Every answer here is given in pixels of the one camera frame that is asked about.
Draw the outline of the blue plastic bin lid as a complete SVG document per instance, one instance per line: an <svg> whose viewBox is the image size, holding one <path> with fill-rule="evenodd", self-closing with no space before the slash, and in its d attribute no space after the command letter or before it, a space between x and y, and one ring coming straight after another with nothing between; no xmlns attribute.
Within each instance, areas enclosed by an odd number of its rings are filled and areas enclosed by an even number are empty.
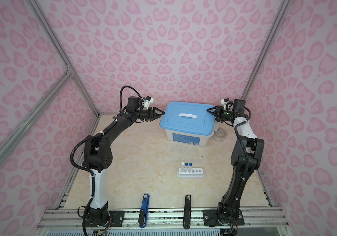
<svg viewBox="0 0 337 236"><path fill-rule="evenodd" d="M166 130L209 136L213 133L215 118L207 112L212 105L170 102L160 121L160 127Z"/></svg>

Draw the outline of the cork stoppered test tube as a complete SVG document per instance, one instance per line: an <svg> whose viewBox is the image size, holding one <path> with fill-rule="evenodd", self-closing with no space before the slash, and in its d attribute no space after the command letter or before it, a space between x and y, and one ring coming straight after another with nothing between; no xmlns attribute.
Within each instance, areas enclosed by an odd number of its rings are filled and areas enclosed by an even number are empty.
<svg viewBox="0 0 337 236"><path fill-rule="evenodd" d="M180 171L183 173L183 172L184 172L184 169L185 169L185 163L182 162L182 163L181 163L181 169L180 169Z"/></svg>

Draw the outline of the blue capped test tube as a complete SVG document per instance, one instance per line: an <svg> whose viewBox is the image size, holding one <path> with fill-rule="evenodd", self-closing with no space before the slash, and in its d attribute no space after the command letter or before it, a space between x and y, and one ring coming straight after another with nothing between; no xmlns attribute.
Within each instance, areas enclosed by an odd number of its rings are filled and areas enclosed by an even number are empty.
<svg viewBox="0 0 337 236"><path fill-rule="evenodd" d="M189 173L192 172L192 165L193 165L193 164L190 162L190 163L189 163L189 168L188 168L188 172L189 172Z"/></svg>
<svg viewBox="0 0 337 236"><path fill-rule="evenodd" d="M185 169L184 169L184 172L187 173L188 172L188 166L189 166L189 163L185 163Z"/></svg>

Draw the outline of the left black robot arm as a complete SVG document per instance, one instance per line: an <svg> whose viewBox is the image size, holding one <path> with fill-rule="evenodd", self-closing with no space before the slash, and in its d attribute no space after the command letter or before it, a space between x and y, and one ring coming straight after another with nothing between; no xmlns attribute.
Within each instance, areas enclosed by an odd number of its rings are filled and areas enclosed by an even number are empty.
<svg viewBox="0 0 337 236"><path fill-rule="evenodd" d="M84 223L93 226L110 226L108 200L101 182L106 179L107 169L113 161L111 145L114 140L136 121L152 122L164 115L164 111L151 107L153 98L128 98L127 106L121 109L113 122L94 136L88 136L84 142L82 167L89 171L91 178L91 197L84 210Z"/></svg>

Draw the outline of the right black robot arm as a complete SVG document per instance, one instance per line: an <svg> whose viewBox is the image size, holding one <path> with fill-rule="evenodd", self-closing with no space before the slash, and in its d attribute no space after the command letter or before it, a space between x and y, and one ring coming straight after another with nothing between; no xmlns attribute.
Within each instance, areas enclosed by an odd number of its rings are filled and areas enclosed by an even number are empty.
<svg viewBox="0 0 337 236"><path fill-rule="evenodd" d="M204 224L215 227L222 225L242 225L240 202L248 179L258 170L264 149L264 140L258 138L251 126L251 111L245 106L246 101L228 98L221 100L220 106L207 109L215 117L215 121L225 123L234 128L237 138L231 154L233 174L230 185L218 203L215 216L205 216Z"/></svg>

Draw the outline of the clear tape roll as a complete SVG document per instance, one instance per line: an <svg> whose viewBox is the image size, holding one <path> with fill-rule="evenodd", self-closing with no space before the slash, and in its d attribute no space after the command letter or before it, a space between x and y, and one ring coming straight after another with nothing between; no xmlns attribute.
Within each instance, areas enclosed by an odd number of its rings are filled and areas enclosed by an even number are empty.
<svg viewBox="0 0 337 236"><path fill-rule="evenodd" d="M214 131L214 134L212 136L213 140L216 142L223 142L226 140L227 132L223 128L218 128L216 131Z"/></svg>

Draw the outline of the white plastic storage bin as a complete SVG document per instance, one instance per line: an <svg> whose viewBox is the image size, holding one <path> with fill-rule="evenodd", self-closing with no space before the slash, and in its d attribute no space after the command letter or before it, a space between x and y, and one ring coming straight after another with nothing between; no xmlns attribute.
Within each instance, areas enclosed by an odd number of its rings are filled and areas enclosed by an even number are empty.
<svg viewBox="0 0 337 236"><path fill-rule="evenodd" d="M210 135L196 135L165 129L166 137L169 141L188 144L192 146L205 147L214 132Z"/></svg>

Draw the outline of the white test tube rack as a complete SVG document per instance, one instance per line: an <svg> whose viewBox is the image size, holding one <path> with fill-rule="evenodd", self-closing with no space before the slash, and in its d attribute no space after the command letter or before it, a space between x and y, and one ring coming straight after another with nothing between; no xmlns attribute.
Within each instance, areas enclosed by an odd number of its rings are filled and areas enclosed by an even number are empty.
<svg viewBox="0 0 337 236"><path fill-rule="evenodd" d="M180 179L202 179L204 178L204 170L202 168L179 168L177 177Z"/></svg>

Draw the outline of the blue stapler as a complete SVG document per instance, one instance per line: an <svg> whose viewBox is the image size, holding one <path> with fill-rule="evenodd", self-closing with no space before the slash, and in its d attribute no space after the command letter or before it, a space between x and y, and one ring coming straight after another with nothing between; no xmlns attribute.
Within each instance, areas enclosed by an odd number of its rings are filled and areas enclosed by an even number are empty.
<svg viewBox="0 0 337 236"><path fill-rule="evenodd" d="M139 217L138 217L138 225L140 228L145 228L147 225L147 216L149 212L149 209L148 209L149 200L150 200L150 195L148 193L145 193L143 195L141 209L140 209Z"/></svg>

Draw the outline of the black stapler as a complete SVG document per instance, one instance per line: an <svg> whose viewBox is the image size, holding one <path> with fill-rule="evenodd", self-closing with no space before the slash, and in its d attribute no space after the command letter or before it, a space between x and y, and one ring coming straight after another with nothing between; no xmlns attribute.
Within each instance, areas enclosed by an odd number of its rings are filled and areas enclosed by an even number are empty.
<svg viewBox="0 0 337 236"><path fill-rule="evenodd" d="M184 215L183 215L183 228L188 230L191 226L191 205L192 197L191 195L186 195L184 204Z"/></svg>

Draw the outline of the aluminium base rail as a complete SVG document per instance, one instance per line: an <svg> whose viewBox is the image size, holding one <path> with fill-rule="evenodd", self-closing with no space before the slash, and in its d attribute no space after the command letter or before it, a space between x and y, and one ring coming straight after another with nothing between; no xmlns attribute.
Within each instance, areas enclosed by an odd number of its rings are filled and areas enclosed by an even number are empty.
<svg viewBox="0 0 337 236"><path fill-rule="evenodd" d="M239 236L291 236L283 210L279 207L241 207L244 225L235 229ZM183 208L150 208L147 225L138 224L139 209L115 209L117 219L110 227L87 227L90 236L227 236L230 227L217 224L214 228L205 225L216 211L212 208L192 208L191 225L183 227ZM37 236L82 236L82 219L76 210L47 210L38 224Z"/></svg>

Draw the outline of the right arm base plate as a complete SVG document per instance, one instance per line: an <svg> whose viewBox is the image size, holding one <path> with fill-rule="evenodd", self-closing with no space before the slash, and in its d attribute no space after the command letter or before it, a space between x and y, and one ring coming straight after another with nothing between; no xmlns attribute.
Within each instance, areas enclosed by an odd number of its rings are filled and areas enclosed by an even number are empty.
<svg viewBox="0 0 337 236"><path fill-rule="evenodd" d="M230 226L231 222L233 222L233 226L239 227L245 225L243 213L240 209L234 209L232 215L230 215L230 211L219 212L215 208L205 209L202 211L202 214L204 225L208 227Z"/></svg>

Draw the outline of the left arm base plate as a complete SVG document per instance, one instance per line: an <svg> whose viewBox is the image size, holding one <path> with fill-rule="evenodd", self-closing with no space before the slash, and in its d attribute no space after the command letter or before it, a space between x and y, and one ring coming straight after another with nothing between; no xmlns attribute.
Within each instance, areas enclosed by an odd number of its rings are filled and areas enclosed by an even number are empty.
<svg viewBox="0 0 337 236"><path fill-rule="evenodd" d="M82 227L122 227L125 212L122 210L98 211L90 209L89 213L85 214Z"/></svg>

